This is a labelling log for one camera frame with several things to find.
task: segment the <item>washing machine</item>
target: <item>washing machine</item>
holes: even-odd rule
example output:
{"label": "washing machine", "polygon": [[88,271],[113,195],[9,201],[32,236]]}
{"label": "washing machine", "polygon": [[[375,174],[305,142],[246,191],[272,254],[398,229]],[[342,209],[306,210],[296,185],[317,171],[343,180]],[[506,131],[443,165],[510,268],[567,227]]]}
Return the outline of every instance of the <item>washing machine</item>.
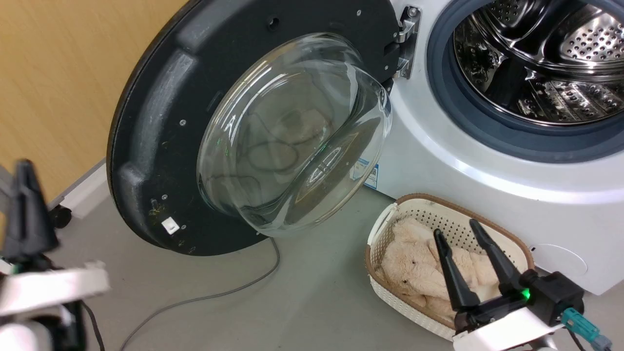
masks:
{"label": "washing machine", "polygon": [[150,244],[296,235],[425,192],[602,294],[624,278],[624,1],[191,0],[119,100],[109,186]]}

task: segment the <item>laundry basket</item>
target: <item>laundry basket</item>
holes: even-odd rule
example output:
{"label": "laundry basket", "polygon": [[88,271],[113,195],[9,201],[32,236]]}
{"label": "laundry basket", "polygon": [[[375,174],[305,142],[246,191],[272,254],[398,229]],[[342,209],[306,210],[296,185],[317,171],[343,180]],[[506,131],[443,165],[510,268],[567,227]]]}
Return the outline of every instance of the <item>laundry basket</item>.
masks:
{"label": "laundry basket", "polygon": [[[366,269],[370,275],[373,290],[388,305],[414,323],[447,340],[451,340],[455,335],[454,325],[450,320],[408,301],[400,294],[394,294],[390,291],[386,281],[375,273],[381,265],[386,247],[394,240],[392,225],[397,220],[406,217],[418,220],[431,230],[440,228],[450,246],[458,246],[469,252],[485,254],[477,244],[468,224],[468,220],[474,218],[482,224],[485,231],[496,241],[520,272],[534,268],[529,249],[516,236],[489,220],[448,201],[426,194],[410,194],[388,206],[371,229],[366,246]],[[491,296],[482,295],[480,298],[483,301],[491,299],[497,294],[494,292]]]}

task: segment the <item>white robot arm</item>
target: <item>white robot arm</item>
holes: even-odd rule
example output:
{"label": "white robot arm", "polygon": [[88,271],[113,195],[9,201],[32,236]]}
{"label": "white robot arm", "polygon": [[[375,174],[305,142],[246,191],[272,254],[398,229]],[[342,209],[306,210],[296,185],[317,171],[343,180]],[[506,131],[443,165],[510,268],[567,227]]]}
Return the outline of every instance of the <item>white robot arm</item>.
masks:
{"label": "white robot arm", "polygon": [[556,330],[568,328],[590,342],[596,351],[610,351],[611,341],[600,335],[596,326],[582,315],[584,290],[560,272],[539,277],[529,269],[520,274],[478,221],[470,226],[492,262],[499,278],[500,297],[481,302],[470,291],[452,259],[444,234],[436,229],[434,237],[442,271],[457,312],[453,338],[456,351],[503,351],[521,345],[534,350],[556,350],[550,337]]}
{"label": "white robot arm", "polygon": [[[59,242],[31,162],[17,163],[11,190],[2,256],[14,272],[0,274],[0,349],[86,350],[82,299],[110,289],[104,265],[61,269],[44,255]],[[49,307],[58,314],[44,314]]]}

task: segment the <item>open door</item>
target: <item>open door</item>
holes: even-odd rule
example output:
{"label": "open door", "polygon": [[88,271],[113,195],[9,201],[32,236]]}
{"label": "open door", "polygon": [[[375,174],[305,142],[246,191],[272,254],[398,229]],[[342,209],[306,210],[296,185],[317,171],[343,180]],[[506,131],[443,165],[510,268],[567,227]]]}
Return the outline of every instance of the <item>open door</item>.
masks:
{"label": "open door", "polygon": [[387,0],[189,2],[115,112],[107,169],[126,223],[215,255],[334,214],[388,135],[398,33]]}

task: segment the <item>black cable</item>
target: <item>black cable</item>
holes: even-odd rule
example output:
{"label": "black cable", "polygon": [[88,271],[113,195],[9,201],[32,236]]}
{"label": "black cable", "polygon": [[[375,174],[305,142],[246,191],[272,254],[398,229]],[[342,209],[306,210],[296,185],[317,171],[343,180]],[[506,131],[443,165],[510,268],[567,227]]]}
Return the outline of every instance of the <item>black cable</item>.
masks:
{"label": "black cable", "polygon": [[91,325],[93,326],[93,333],[95,333],[95,339],[97,340],[97,344],[100,346],[100,351],[105,351],[104,341],[102,340],[102,334],[100,334],[100,328],[97,326],[97,321],[95,321],[95,315],[93,314],[93,311],[84,301],[82,301],[82,306],[87,311],[87,314],[89,315],[89,318],[91,319]]}
{"label": "black cable", "polygon": [[203,301],[203,300],[208,300],[208,299],[214,299],[215,297],[221,297],[221,296],[226,296],[226,295],[230,295],[233,294],[237,291],[241,291],[245,288],[248,288],[250,286],[252,286],[253,284],[256,284],[257,282],[261,281],[262,279],[266,278],[267,276],[269,276],[271,273],[273,273],[276,269],[277,266],[280,264],[280,250],[277,247],[277,244],[275,243],[275,239],[274,238],[270,238],[271,239],[271,244],[273,244],[273,248],[275,249],[275,256],[276,256],[276,260],[275,260],[275,265],[273,265],[273,268],[271,268],[267,273],[264,273],[260,278],[257,278],[245,285],[242,285],[240,287],[237,287],[235,289],[226,291],[226,292],[221,292],[219,294],[213,294],[213,295],[208,295],[208,296],[203,296],[203,297],[196,297],[194,299],[189,299],[189,300],[184,300],[184,301],[180,301],[180,302],[176,302],[175,304],[171,304],[169,306],[165,306],[162,307],[161,309],[156,310],[154,313],[152,313],[149,317],[147,317],[145,320],[143,320],[143,322],[139,323],[139,326],[137,326],[136,328],[134,328],[134,330],[132,331],[132,333],[130,333],[130,335],[128,335],[127,338],[125,338],[124,343],[121,345],[121,348],[119,348],[119,351],[124,351],[125,347],[128,345],[128,343],[130,342],[130,339],[132,339],[132,337],[139,331],[139,329],[141,329],[147,322],[149,322],[152,318],[156,317],[157,315],[161,314],[162,312],[166,311],[166,310],[170,310],[174,307],[178,307],[181,305],[185,305],[185,304],[190,304],[191,302],[197,302],[197,301]]}
{"label": "black cable", "polygon": [[570,329],[568,329],[568,333],[570,333],[570,337],[572,338],[572,340],[574,341],[575,344],[577,344],[577,347],[580,351],[585,351],[585,349],[583,348],[583,345],[581,345],[581,341],[578,340],[577,335],[574,334],[573,331],[571,331]]}

